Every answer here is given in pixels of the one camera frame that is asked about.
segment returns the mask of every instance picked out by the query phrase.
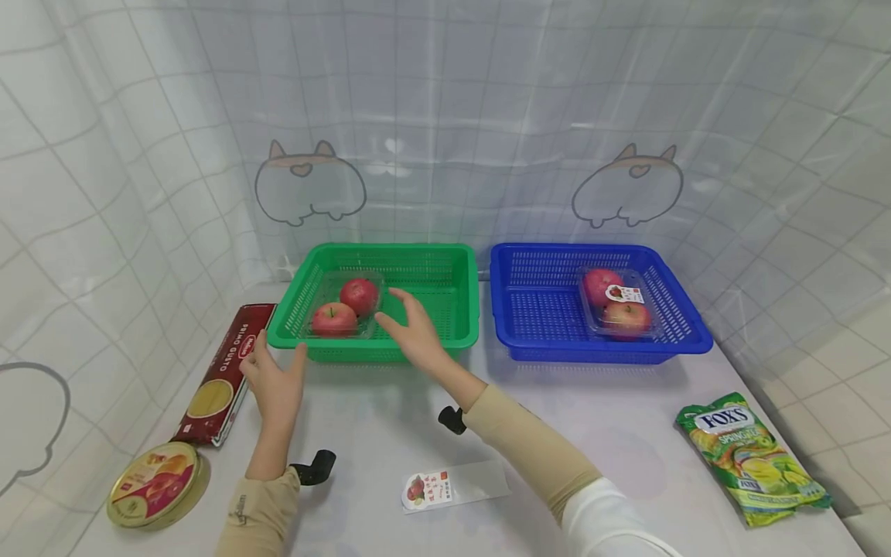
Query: candy bag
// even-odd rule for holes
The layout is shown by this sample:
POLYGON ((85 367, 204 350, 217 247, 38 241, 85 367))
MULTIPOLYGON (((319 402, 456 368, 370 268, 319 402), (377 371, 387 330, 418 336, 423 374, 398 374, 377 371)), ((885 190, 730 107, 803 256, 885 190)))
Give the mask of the candy bag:
POLYGON ((810 504, 828 508, 832 498, 777 443, 740 393, 707 406, 685 406, 675 420, 740 505, 749 526, 767 526, 810 504))

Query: shower curtain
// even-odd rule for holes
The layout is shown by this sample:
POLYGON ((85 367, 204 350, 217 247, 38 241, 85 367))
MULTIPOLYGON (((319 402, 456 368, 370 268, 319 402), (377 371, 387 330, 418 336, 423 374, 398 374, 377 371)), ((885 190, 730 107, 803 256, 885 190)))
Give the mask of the shower curtain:
POLYGON ((239 295, 315 245, 514 241, 657 250, 891 551, 891 5, 3 10, 0 423, 37 418, 0 425, 0 553, 68 553, 239 295))

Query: round tin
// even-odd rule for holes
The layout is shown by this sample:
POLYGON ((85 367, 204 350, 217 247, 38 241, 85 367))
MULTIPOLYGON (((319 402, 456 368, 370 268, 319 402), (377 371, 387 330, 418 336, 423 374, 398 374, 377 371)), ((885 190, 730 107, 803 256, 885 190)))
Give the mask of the round tin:
POLYGON ((166 443, 127 466, 111 489, 105 511, 122 528, 160 530, 183 518, 209 481, 206 458, 186 443, 166 443))

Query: table surface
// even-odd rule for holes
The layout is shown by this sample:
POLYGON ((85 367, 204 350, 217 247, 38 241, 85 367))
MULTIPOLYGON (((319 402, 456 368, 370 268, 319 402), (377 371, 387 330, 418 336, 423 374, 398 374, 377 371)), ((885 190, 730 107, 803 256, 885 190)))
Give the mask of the table surface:
MULTIPOLYGON (((286 286, 255 287, 244 303, 277 301, 286 286)), ((495 336, 488 283, 480 287, 480 338, 463 362, 585 452, 634 500, 650 530, 686 557, 862 555, 832 510, 804 510, 768 528, 746 529, 696 449, 674 427, 683 406, 707 404, 734 390, 769 424, 717 346, 650 368, 514 362, 495 336)), ((223 334, 162 415, 145 449, 176 431, 223 334)), ((276 357, 281 366, 290 362, 290 353, 276 357)), ((551 515, 507 463, 512 495, 403 515, 404 476, 500 458, 471 431, 456 436, 437 422, 439 411, 451 404, 439 386, 407 365, 310 364, 291 462, 309 463, 322 448, 338 459, 327 482, 301 490, 290 554, 565 555, 551 515)), ((211 555, 259 427, 256 401, 248 395, 224 446, 201 450, 211 462, 211 481, 192 512, 155 533, 115 528, 100 512, 74 557, 211 555)))

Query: black clip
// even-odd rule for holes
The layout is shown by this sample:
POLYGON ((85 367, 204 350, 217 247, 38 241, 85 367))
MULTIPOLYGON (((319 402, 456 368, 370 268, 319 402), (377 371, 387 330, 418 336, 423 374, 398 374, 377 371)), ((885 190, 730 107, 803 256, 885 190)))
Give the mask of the black clip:
POLYGON ((446 406, 439 413, 439 423, 446 426, 455 435, 461 435, 467 430, 467 426, 464 425, 464 420, 462 419, 463 415, 464 411, 461 408, 455 411, 451 406, 446 406))
POLYGON ((300 478, 301 486, 317 486, 324 483, 331 476, 331 469, 334 468, 334 461, 337 455, 329 450, 322 449, 315 454, 313 463, 306 466, 305 464, 292 464, 291 468, 297 471, 297 477, 300 478))

